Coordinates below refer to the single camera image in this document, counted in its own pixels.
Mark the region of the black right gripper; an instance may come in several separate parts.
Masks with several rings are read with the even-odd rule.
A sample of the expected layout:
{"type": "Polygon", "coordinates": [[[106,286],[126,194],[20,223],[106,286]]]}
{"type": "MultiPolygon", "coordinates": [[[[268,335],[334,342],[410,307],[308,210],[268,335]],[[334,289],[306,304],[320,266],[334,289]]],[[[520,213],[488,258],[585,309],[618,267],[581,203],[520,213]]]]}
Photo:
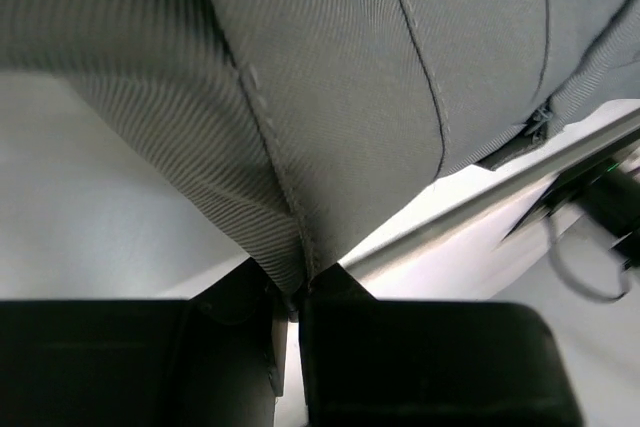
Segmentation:
{"type": "Polygon", "coordinates": [[[639,148],[595,154],[563,172],[511,228],[572,204],[613,237],[612,249],[639,265],[639,148]]]}

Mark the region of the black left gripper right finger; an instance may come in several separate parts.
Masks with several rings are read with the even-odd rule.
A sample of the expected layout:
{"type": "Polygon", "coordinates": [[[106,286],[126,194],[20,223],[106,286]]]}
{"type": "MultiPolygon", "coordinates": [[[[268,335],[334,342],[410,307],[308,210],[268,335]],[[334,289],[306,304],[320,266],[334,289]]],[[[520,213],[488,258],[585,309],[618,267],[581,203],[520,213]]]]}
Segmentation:
{"type": "Polygon", "coordinates": [[[553,334],[529,307],[374,298],[333,266],[299,345],[313,426],[580,426],[553,334]]]}

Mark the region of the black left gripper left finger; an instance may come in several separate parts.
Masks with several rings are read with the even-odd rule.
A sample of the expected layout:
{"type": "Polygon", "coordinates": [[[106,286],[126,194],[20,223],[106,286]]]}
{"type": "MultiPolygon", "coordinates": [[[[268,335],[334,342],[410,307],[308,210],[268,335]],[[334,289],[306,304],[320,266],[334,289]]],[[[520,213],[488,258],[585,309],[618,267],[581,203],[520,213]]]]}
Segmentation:
{"type": "Polygon", "coordinates": [[[5,300],[5,426],[270,426],[285,321],[245,261],[191,299],[5,300]]]}

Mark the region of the grey pleated skirt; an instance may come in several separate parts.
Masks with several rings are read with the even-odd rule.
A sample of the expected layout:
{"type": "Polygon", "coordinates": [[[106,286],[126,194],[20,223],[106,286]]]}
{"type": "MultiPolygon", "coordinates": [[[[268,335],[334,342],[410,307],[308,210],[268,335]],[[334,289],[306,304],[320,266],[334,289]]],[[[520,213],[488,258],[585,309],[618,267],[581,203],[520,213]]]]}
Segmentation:
{"type": "Polygon", "coordinates": [[[286,294],[434,180],[639,94],[639,0],[1,0],[1,65],[68,79],[286,294]]]}

